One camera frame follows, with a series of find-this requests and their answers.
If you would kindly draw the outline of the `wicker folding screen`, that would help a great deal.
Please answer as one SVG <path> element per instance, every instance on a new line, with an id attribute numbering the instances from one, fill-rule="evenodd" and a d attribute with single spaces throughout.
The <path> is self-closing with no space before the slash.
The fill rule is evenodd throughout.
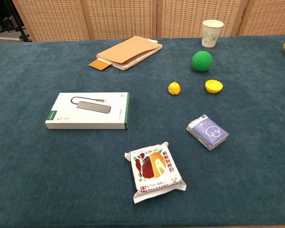
<path id="1" fill-rule="evenodd" d="M 285 0 L 12 0 L 33 41 L 285 34 Z"/>

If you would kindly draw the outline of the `brown spiral notebook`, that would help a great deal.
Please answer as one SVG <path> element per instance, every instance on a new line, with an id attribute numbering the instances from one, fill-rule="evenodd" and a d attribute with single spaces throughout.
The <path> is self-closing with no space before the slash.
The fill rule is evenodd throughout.
<path id="1" fill-rule="evenodd" d="M 153 55 L 160 49 L 162 49 L 162 44 L 159 44 L 156 40 L 131 36 L 98 53 L 96 57 L 125 71 Z"/>

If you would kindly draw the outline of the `white floral paper cup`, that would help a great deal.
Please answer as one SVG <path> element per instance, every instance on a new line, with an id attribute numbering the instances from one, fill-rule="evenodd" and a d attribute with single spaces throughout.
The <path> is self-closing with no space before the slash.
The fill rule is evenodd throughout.
<path id="1" fill-rule="evenodd" d="M 201 44 L 206 48 L 212 48 L 216 45 L 220 31 L 224 23 L 216 19 L 208 19 L 202 22 Z"/>

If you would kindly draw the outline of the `yellow cup mold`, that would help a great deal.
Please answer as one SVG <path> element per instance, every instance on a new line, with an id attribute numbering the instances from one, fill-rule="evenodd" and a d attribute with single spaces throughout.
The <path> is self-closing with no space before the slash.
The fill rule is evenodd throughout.
<path id="1" fill-rule="evenodd" d="M 223 89 L 223 84 L 218 80 L 210 79 L 205 82 L 205 88 L 209 93 L 215 94 Z"/>

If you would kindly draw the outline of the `white snack cake package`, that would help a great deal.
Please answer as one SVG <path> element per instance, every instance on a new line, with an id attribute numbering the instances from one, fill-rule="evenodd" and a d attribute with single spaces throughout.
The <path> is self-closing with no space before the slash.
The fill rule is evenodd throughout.
<path id="1" fill-rule="evenodd" d="M 132 166 L 137 190 L 133 196 L 135 204 L 172 190 L 186 190 L 187 185 L 176 167 L 168 146 L 168 142 L 163 142 L 124 154 Z"/>

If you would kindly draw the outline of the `blue tissue pack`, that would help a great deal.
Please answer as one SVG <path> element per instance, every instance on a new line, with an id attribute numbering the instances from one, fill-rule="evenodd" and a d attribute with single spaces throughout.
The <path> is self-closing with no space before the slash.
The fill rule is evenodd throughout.
<path id="1" fill-rule="evenodd" d="M 191 121 L 186 130 L 209 151 L 226 140 L 229 134 L 205 114 Z"/>

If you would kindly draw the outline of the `white USB hub box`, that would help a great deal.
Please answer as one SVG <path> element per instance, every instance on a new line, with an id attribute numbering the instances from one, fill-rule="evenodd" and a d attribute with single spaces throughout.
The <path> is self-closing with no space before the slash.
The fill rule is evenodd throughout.
<path id="1" fill-rule="evenodd" d="M 59 93 L 48 129 L 127 129 L 129 92 Z"/>

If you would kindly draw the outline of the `green ball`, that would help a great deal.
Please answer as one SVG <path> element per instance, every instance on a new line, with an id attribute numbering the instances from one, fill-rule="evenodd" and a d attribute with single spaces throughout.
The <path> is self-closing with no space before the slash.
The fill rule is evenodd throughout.
<path id="1" fill-rule="evenodd" d="M 209 70 L 212 65 L 212 55 L 207 51 L 196 52 L 191 60 L 192 67 L 199 72 Z"/>

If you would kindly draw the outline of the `black tripod stand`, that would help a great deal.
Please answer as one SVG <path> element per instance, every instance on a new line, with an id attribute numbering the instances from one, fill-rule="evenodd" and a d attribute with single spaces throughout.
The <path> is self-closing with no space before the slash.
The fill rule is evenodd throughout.
<path id="1" fill-rule="evenodd" d="M 31 42 L 13 0 L 0 0 L 0 41 Z"/>

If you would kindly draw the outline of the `blue table cloth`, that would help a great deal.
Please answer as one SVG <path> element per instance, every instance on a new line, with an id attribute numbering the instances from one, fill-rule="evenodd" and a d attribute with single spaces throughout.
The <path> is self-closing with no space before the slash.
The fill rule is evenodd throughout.
<path id="1" fill-rule="evenodd" d="M 0 227 L 285 225 L 285 35 L 220 37 L 207 72 L 199 38 L 158 42 L 126 71 L 89 66 L 115 40 L 0 43 Z M 129 92 L 128 129 L 49 130 L 60 92 Z M 212 151 L 186 130 L 203 114 L 229 134 Z M 135 204 L 124 154 L 163 142 L 186 190 Z"/>

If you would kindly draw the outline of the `yellow small object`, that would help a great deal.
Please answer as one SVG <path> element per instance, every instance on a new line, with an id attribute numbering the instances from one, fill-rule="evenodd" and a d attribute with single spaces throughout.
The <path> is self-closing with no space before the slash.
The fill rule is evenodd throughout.
<path id="1" fill-rule="evenodd" d="M 178 95 L 181 92 L 181 87 L 177 82 L 172 82 L 168 86 L 168 92 L 171 95 Z"/>

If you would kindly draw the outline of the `orange card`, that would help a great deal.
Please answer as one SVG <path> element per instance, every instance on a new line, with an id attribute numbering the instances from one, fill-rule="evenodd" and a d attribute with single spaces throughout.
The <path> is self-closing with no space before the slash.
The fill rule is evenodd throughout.
<path id="1" fill-rule="evenodd" d="M 89 64 L 90 67 L 93 67 L 93 68 L 100 70 L 100 71 L 108 68 L 110 65 L 111 65 L 110 62 L 103 60 L 101 58 L 98 58 Z"/>

